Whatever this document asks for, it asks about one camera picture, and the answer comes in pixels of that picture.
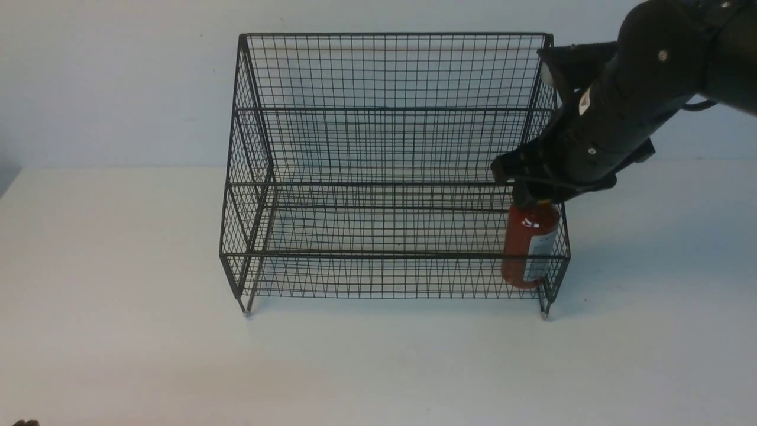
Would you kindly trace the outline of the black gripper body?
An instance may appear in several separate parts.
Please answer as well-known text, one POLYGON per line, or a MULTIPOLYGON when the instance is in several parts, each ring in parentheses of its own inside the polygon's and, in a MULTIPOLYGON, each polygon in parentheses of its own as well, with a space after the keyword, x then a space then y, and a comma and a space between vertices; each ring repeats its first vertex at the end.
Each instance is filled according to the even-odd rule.
POLYGON ((578 81, 557 71, 562 108, 536 140, 535 175, 563 187, 597 187, 690 98, 687 71, 601 71, 578 81))

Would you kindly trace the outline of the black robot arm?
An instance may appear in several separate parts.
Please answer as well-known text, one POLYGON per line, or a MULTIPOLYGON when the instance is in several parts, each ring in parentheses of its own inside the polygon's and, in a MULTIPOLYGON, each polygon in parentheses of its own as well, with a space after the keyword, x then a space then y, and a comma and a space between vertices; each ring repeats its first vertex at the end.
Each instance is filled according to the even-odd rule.
POLYGON ((755 114, 754 1, 645 1, 616 41, 538 51, 562 105, 544 130, 490 165, 513 204, 562 204, 616 185, 655 153, 651 135, 680 111, 755 114))

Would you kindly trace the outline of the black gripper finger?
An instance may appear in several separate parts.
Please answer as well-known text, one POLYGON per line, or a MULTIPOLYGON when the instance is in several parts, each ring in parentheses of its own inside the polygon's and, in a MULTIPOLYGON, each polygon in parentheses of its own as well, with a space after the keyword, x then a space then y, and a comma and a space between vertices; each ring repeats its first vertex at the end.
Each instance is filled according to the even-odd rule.
POLYGON ((547 172, 538 149, 518 148, 500 154, 490 163, 494 181, 504 185, 514 182, 547 182, 547 172))

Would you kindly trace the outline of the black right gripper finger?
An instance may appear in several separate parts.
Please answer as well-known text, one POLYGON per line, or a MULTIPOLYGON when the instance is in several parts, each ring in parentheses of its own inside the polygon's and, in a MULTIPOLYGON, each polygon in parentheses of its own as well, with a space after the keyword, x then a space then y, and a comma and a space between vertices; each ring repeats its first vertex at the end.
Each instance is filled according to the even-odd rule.
POLYGON ((513 205, 517 208, 530 208, 543 204, 561 205, 590 192, 608 191, 609 189, 613 189, 616 184, 616 177, 606 177, 593 186, 579 189, 526 180, 515 180, 513 186, 513 205))

